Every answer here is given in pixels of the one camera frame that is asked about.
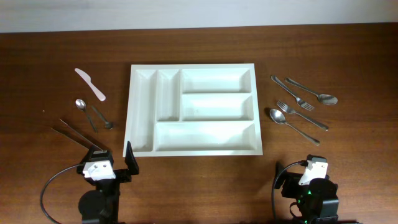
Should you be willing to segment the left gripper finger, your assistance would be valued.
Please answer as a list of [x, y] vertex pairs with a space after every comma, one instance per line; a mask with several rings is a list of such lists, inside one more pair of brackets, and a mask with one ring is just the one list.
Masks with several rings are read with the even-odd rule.
[[88, 151], [88, 159], [106, 159], [108, 157], [108, 152], [101, 150], [96, 146], [91, 146]]
[[131, 142], [128, 141], [126, 144], [126, 154], [125, 154], [125, 163], [131, 175], [139, 175], [139, 166], [134, 157]]

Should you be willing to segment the steel tablespoon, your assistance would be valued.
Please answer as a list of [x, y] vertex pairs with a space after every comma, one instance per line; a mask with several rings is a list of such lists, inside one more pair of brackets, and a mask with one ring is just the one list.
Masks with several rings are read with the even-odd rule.
[[303, 136], [305, 139], [309, 140], [310, 142], [312, 142], [314, 145], [319, 146], [320, 145], [320, 141], [307, 135], [306, 133], [304, 133], [303, 131], [297, 129], [295, 126], [289, 124], [285, 118], [285, 116], [282, 114], [281, 111], [277, 110], [277, 109], [270, 109], [269, 115], [271, 117], [271, 119], [277, 123], [277, 124], [285, 124], [287, 126], [289, 126], [290, 128], [292, 128], [293, 130], [295, 130], [296, 132], [298, 132], [301, 136]]
[[285, 78], [285, 81], [293, 86], [299, 87], [299, 88], [315, 95], [317, 97], [317, 100], [324, 105], [335, 105], [338, 102], [337, 97], [335, 97], [333, 95], [328, 95], [325, 93], [317, 93], [290, 78]]

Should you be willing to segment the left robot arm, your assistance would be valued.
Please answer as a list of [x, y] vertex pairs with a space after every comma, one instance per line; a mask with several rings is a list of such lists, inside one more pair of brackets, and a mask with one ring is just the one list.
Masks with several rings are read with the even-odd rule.
[[139, 174], [139, 166], [132, 152], [131, 143], [126, 144], [125, 169], [113, 169], [111, 151], [100, 151], [91, 146], [76, 172], [95, 187], [81, 196], [78, 209], [83, 223], [117, 223], [120, 185]]

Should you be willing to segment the steel tweezers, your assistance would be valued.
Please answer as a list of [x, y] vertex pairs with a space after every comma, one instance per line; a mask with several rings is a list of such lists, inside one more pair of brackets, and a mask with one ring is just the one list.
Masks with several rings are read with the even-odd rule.
[[[89, 140], [86, 136], [84, 136], [82, 133], [80, 133], [79, 131], [77, 131], [73, 126], [70, 126], [66, 121], [59, 119], [61, 121], [61, 123], [63, 123], [69, 130], [71, 130], [74, 134], [76, 134], [80, 139], [84, 140], [84, 142], [87, 142], [88, 144], [90, 144], [90, 146], [94, 146], [96, 151], [102, 151], [103, 149], [101, 147], [99, 147], [97, 144], [95, 144], [94, 142], [92, 142], [91, 140]], [[57, 129], [56, 127], [51, 127], [50, 128], [52, 131], [55, 131], [58, 134], [61, 134], [63, 136], [65, 136], [66, 138], [68, 138], [69, 140], [81, 145], [82, 147], [85, 147], [84, 145], [82, 145], [82, 143], [79, 143], [77, 140], [73, 139], [71, 136], [69, 136], [67, 133], [62, 132], [60, 129]]]

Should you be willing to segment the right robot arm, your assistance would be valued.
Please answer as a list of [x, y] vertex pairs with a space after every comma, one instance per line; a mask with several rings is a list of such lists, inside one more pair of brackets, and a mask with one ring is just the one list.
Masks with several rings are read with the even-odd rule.
[[284, 167], [275, 165], [271, 204], [274, 221], [278, 223], [275, 210], [275, 190], [281, 189], [283, 198], [294, 201], [289, 207], [297, 206], [300, 216], [291, 212], [292, 223], [337, 223], [339, 199], [338, 185], [323, 173], [327, 169], [324, 161], [298, 161]]

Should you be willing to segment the steel fork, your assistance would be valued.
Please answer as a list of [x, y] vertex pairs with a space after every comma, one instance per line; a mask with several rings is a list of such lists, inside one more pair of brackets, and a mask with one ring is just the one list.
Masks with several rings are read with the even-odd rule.
[[273, 80], [274, 82], [276, 82], [276, 84], [278, 84], [279, 86], [281, 86], [285, 91], [287, 91], [289, 94], [291, 94], [297, 104], [309, 111], [313, 111], [315, 108], [310, 105], [309, 103], [307, 103], [306, 101], [304, 101], [303, 99], [301, 99], [296, 93], [294, 93], [291, 89], [289, 89], [285, 84], [283, 84], [275, 75], [271, 75], [271, 80]]
[[305, 114], [299, 113], [298, 111], [295, 111], [292, 107], [288, 106], [287, 104], [283, 103], [282, 101], [278, 100], [277, 101], [277, 106], [282, 109], [284, 112], [288, 113], [288, 114], [296, 114], [301, 116], [302, 118], [306, 119], [307, 121], [309, 121], [310, 123], [314, 124], [315, 126], [327, 131], [329, 130], [329, 127], [321, 122], [318, 122], [308, 116], [306, 116]]

